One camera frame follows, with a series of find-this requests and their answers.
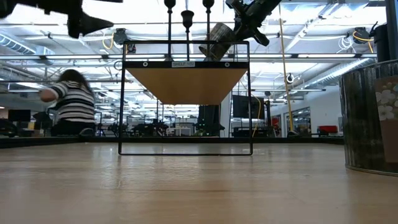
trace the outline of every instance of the black monitor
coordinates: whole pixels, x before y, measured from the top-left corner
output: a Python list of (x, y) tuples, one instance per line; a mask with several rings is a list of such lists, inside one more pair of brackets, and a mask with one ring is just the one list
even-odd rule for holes
[(30, 122), (30, 110), (8, 110), (8, 120), (9, 121), (27, 121)]
[[(251, 118), (257, 119), (265, 119), (265, 112), (264, 112), (264, 99), (257, 97), (251, 98)], [(248, 96), (238, 96), (233, 95), (233, 117), (234, 118), (249, 118), (249, 97)]]

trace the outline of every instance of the person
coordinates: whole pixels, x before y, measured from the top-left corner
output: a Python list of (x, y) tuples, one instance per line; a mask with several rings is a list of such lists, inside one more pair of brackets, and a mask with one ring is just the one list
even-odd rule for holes
[(57, 101), (58, 123), (52, 136), (79, 135), (95, 128), (94, 94), (84, 76), (76, 70), (66, 70), (57, 83), (40, 92), (44, 102)]

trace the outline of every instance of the white flower print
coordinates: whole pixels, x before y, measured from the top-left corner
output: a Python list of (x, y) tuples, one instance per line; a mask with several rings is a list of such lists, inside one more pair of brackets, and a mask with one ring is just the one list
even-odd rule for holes
[(376, 93), (377, 102), (380, 102), (381, 104), (386, 104), (395, 98), (396, 96), (395, 94), (391, 93), (391, 90), (383, 90), (381, 93)]
[(392, 106), (379, 106), (379, 119), (384, 121), (386, 119), (394, 119), (394, 114), (392, 112)]

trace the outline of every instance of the ceiling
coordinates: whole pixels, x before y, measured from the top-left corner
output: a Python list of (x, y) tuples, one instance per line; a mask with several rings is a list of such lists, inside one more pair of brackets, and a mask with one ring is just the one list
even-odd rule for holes
[[(383, 6), (370, 7), (368, 0), (346, 0), (346, 4), (328, 4), (327, 0), (297, 0), (282, 1), (281, 17), (284, 21), (283, 35), (285, 52), (287, 54), (369, 54), (371, 49), (368, 44), (352, 43), (352, 37), (344, 39), (348, 34), (352, 34), (355, 27), (365, 27), (369, 32), (371, 27), (378, 22), (386, 22), (386, 9)], [(83, 1), (83, 9), (90, 16), (99, 17), (115, 23), (110, 29), (101, 30), (81, 37), (72, 39), (68, 36), (66, 21), (67, 16), (58, 13), (51, 13), (47, 16), (40, 9), (34, 9), (27, 6), (18, 5), (14, 12), (0, 22), (0, 34), (8, 35), (27, 46), (44, 46), (53, 51), (54, 55), (113, 55), (120, 54), (121, 49), (111, 45), (112, 33), (116, 28), (126, 28), (127, 35), (132, 40), (166, 40), (168, 34), (168, 14), (167, 8), (161, 0), (128, 1), (122, 4), (115, 4), (102, 1)], [(172, 14), (172, 39), (185, 40), (185, 28), (182, 25), (180, 12), (189, 9), (195, 13), (193, 17), (194, 24), (191, 33), (192, 39), (203, 40), (206, 36), (206, 9), (201, 1), (186, 0), (177, 1)], [(233, 29), (234, 11), (224, 4), (224, 0), (216, 0), (211, 8), (211, 26), (217, 22), (224, 22)], [(276, 8), (270, 16), (263, 22), (259, 30), (270, 39), (268, 46), (259, 45), (254, 39), (250, 41), (250, 54), (267, 55), (281, 54), (281, 38), (279, 25), (279, 9)], [(142, 59), (137, 60), (164, 60), (163, 54), (167, 53), (166, 45), (137, 45), (138, 55), (143, 55)], [(191, 54), (200, 56), (198, 46), (194, 45)], [(184, 45), (173, 45), (172, 53), (186, 54)], [(238, 47), (239, 54), (245, 54), (244, 47)], [(0, 46), (2, 55), (20, 55), (20, 53), (10, 48)], [(159, 54), (162, 58), (148, 58), (146, 54)], [(328, 69), (341, 63), (351, 63), (353, 60), (339, 59), (338, 56), (325, 60), (288, 60), (286, 63), (286, 72), (293, 74), (296, 78), (295, 85), (308, 82), (317, 77), (317, 75), (327, 72)], [(120, 78), (119, 68), (114, 63), (116, 60), (85, 60), (85, 57), (74, 60), (54, 60), (51, 65), (37, 63), (33, 60), (0, 60), (6, 65), (18, 66), (22, 71), (12, 70), (14, 73), (3, 71), (0, 77), (4, 80), (56, 80), (62, 71), (73, 67), (82, 72), (89, 80), (101, 80), (103, 83), (92, 83), (96, 90), (118, 90), (120, 82), (111, 82)], [(282, 88), (284, 86), (283, 73), (284, 66), (279, 58), (267, 58), (267, 56), (258, 56), (257, 60), (251, 63), (251, 74), (253, 88), (269, 89)], [(127, 75), (131, 83), (127, 83), (128, 90), (142, 90), (144, 87), (135, 80), (131, 74)], [(27, 85), (13, 84), (7, 88), (27, 88)], [(263, 96), (263, 92), (256, 92), (258, 96)], [(151, 98), (150, 94), (130, 92), (126, 93), (126, 99), (130, 104), (147, 103), (152, 106), (156, 100)], [(180, 110), (186, 115), (196, 115), (197, 106), (186, 107)], [(145, 110), (139, 114), (150, 114), (154, 116), (153, 111)]]

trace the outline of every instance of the black metal frame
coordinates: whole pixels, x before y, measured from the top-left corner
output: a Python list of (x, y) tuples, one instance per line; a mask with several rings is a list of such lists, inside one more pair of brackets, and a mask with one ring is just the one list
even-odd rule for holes
[[(118, 153), (121, 156), (251, 156), (253, 155), (253, 137), (252, 137), (252, 118), (251, 118), (251, 107), (249, 106), (249, 154), (137, 154), (137, 153), (123, 153), (122, 144), (123, 142), (134, 142), (134, 138), (127, 139), (123, 138), (123, 108), (124, 108), (124, 83), (126, 81), (126, 69), (127, 68), (172, 68), (170, 61), (164, 62), (132, 62), (126, 61), (126, 46), (129, 44), (231, 44), (231, 45), (246, 45), (247, 62), (197, 62), (195, 61), (195, 68), (246, 68), (248, 71), (248, 94), (251, 94), (251, 82), (250, 82), (250, 43), (248, 41), (215, 41), (215, 40), (127, 40), (123, 43), (123, 57), (122, 57), (122, 77), (121, 77), (121, 94), (120, 94), (120, 112), (119, 112), (119, 136), (118, 136)], [(197, 141), (206, 143), (206, 138), (196, 138)], [(215, 143), (225, 143), (224, 138), (218, 138)]]

